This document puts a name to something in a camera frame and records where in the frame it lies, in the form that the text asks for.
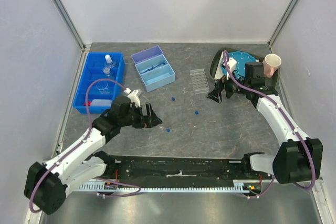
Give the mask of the glass stirring pipette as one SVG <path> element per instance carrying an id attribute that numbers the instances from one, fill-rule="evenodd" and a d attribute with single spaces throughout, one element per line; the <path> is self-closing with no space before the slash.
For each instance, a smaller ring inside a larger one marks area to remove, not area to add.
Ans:
<path id="1" fill-rule="evenodd" d="M 185 122 L 185 120 L 187 119 L 187 108 L 186 108 L 186 95 L 187 95 L 187 91 L 184 89 L 183 90 L 183 104 L 182 104 L 182 108 L 181 108 L 181 112 L 182 112 L 182 120 Z"/>

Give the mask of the blue safety glasses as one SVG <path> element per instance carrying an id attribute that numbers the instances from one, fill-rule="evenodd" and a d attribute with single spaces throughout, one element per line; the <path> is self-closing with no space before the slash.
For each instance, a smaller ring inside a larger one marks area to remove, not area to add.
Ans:
<path id="1" fill-rule="evenodd" d="M 164 66 L 164 65 L 166 65 L 165 62 L 160 62 L 160 63 L 158 63 L 156 66 L 152 66 L 152 67 L 150 67 L 150 68 L 144 70 L 143 72 L 141 72 L 141 74 L 145 74 L 145 73 L 147 73 L 147 72 L 150 72 L 150 71 L 152 71 L 152 70 L 154 70 L 154 69 L 156 69 L 156 68 L 158 68 L 158 67 L 160 67 L 160 66 Z"/>

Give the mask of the glass funnel dish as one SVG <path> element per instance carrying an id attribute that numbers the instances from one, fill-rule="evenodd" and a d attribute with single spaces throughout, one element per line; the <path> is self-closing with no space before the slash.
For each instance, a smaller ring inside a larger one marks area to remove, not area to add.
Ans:
<path id="1" fill-rule="evenodd" d="M 108 81 L 99 81 L 96 84 L 96 88 L 100 94 L 110 94 L 111 89 Z"/>

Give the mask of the red cap wash bottle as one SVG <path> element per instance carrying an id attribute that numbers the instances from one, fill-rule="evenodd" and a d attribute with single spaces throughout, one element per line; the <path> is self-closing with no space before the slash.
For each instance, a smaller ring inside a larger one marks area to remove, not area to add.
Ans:
<path id="1" fill-rule="evenodd" d="M 83 106 L 98 106 L 98 107 L 110 107 L 112 100 L 110 99 L 93 99 L 92 101 L 85 102 Z"/>

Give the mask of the small glass beaker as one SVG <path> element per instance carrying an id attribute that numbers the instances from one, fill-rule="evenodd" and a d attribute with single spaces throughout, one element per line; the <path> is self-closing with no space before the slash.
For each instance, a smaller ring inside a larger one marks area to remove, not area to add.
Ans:
<path id="1" fill-rule="evenodd" d="M 114 75 L 113 75 L 113 73 L 112 73 L 112 71 L 111 71 L 111 68 L 109 68 L 109 67 L 104 67 L 103 70 L 102 70 L 102 72 L 104 73 L 105 78 L 107 78 L 107 79 L 111 79 L 111 80 L 114 79 Z"/>

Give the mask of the clear flask white cap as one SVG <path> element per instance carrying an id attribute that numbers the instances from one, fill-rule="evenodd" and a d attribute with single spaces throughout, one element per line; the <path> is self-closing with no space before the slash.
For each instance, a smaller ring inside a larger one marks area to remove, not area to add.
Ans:
<path id="1" fill-rule="evenodd" d="M 105 55 L 105 65 L 107 68 L 114 68 L 116 66 L 116 61 L 112 59 L 112 57 L 109 54 Z"/>

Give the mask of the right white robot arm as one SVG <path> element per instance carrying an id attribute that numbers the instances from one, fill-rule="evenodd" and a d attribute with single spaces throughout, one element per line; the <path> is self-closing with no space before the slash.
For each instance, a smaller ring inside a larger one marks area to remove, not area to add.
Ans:
<path id="1" fill-rule="evenodd" d="M 245 64 L 245 74 L 238 74 L 238 63 L 230 59 L 213 61 L 210 75 L 215 81 L 208 97 L 222 102 L 222 92 L 227 99 L 234 94 L 244 95 L 266 119 L 279 149 L 276 155 L 264 152 L 247 153 L 240 166 L 241 174 L 248 179 L 259 172 L 269 174 L 280 184 L 295 184 L 309 190 L 320 176 L 323 145 L 318 138 L 310 138 L 293 120 L 282 104 L 271 79 L 264 76 L 263 64 L 250 61 Z"/>

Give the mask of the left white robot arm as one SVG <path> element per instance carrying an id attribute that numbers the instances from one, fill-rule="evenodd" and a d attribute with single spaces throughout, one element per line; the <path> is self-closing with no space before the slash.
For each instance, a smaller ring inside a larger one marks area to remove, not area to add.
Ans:
<path id="1" fill-rule="evenodd" d="M 35 214 L 40 211 L 53 214 L 87 181 L 99 176 L 111 178 L 115 165 L 91 154 L 117 136 L 123 127 L 153 128 L 162 123 L 150 103 L 146 103 L 146 111 L 147 114 L 143 114 L 137 96 L 119 96 L 65 151 L 43 164 L 33 163 L 24 188 L 29 210 Z"/>

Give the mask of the white paper sheet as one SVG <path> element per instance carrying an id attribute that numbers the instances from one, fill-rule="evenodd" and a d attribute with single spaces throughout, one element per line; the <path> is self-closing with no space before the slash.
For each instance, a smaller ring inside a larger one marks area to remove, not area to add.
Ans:
<path id="1" fill-rule="evenodd" d="M 227 75 L 227 71 L 224 67 L 224 49 L 219 50 L 214 57 L 214 73 L 213 73 L 213 77 L 216 80 L 219 80 L 222 76 L 226 76 Z"/>

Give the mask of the clear test tube rack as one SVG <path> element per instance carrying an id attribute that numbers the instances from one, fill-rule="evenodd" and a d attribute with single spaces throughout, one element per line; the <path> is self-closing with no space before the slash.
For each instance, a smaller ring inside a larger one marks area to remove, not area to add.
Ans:
<path id="1" fill-rule="evenodd" d="M 209 85 L 204 69 L 191 70 L 190 77 L 195 94 L 209 93 Z"/>

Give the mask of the teal dotted plate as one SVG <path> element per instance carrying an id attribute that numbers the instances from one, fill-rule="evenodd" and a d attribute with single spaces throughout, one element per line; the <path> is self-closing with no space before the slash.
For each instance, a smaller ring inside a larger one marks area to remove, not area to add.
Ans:
<path id="1" fill-rule="evenodd" d="M 225 68 L 225 64 L 224 64 L 224 58 L 225 55 L 223 53 L 221 53 L 220 55 L 221 59 L 220 59 L 220 68 L 221 71 L 223 73 L 223 75 L 225 76 L 225 79 L 229 79 L 229 75 L 227 74 L 227 70 Z M 249 63 L 249 62 L 257 62 L 257 60 L 250 54 L 246 53 L 246 52 L 241 52 L 241 51 L 234 51 L 234 52 L 230 52 L 229 53 L 229 63 L 228 65 L 230 66 L 230 62 L 232 60 L 236 61 L 236 67 L 234 70 L 232 70 L 232 73 L 235 75 L 235 78 L 244 78 L 245 77 L 245 64 Z"/>

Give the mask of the light blue box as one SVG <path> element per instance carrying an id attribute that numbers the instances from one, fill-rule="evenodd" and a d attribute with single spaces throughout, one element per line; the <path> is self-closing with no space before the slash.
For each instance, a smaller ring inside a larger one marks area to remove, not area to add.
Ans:
<path id="1" fill-rule="evenodd" d="M 145 61 L 141 61 L 140 63 L 137 63 L 135 67 L 138 73 L 142 75 L 154 69 L 157 69 L 159 67 L 166 66 L 166 65 L 168 65 L 168 61 L 166 57 L 163 54 L 161 54 L 159 56 L 148 58 Z"/>
<path id="2" fill-rule="evenodd" d="M 170 65 L 164 65 L 141 74 L 147 92 L 151 92 L 175 81 L 175 72 Z"/>

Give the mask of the dark grey tray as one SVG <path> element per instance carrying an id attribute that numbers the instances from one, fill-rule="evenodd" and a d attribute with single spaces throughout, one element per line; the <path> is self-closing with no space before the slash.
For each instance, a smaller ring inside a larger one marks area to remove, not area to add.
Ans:
<path id="1" fill-rule="evenodd" d="M 222 68 L 222 62 L 223 62 L 222 52 L 224 50 L 226 50 L 229 53 L 229 56 L 231 58 L 234 58 L 237 61 L 236 70 L 238 70 L 241 76 L 245 74 L 244 67 L 246 62 L 252 62 L 253 58 L 255 58 L 256 61 L 260 62 L 262 62 L 264 59 L 264 56 L 252 54 L 251 52 L 245 52 L 240 49 L 234 49 L 228 47 L 220 48 L 215 54 L 209 69 L 209 75 L 211 76 L 213 82 L 219 80 L 223 75 L 226 74 L 226 71 L 224 70 L 224 68 Z"/>

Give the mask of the pink paper cup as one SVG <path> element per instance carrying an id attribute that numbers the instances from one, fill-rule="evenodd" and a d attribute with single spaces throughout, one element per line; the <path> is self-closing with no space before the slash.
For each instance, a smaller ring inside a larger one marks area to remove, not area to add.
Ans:
<path id="1" fill-rule="evenodd" d="M 276 54 L 268 54 L 263 59 L 264 75 L 271 78 L 280 67 L 282 59 Z"/>

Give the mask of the blue compartment bin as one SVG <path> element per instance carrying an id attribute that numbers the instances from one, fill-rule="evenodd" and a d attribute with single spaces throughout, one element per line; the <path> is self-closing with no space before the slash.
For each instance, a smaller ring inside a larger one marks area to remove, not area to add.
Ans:
<path id="1" fill-rule="evenodd" d="M 114 63 L 110 74 L 103 72 L 107 66 L 105 56 L 109 55 Z M 121 52 L 90 52 L 84 65 L 73 107 L 81 114 L 86 114 L 86 105 L 91 114 L 101 114 L 111 106 L 112 101 L 118 97 L 123 89 L 105 78 L 122 83 L 125 63 Z"/>

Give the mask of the purple plastic box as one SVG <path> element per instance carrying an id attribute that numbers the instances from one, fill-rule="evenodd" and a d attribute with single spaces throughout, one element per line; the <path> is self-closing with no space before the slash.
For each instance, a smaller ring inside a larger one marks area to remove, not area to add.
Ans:
<path id="1" fill-rule="evenodd" d="M 141 63 L 145 60 L 160 56 L 163 54 L 162 49 L 159 45 L 151 47 L 149 49 L 143 50 L 141 52 L 137 52 L 131 56 L 133 62 L 135 64 Z"/>

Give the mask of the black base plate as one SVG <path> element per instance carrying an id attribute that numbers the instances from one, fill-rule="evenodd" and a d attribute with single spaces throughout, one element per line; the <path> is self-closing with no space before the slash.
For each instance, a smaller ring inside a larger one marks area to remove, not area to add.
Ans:
<path id="1" fill-rule="evenodd" d="M 107 165 L 101 175 L 142 188 L 232 187 L 234 180 L 269 180 L 248 168 L 241 159 L 112 156 L 94 154 Z"/>

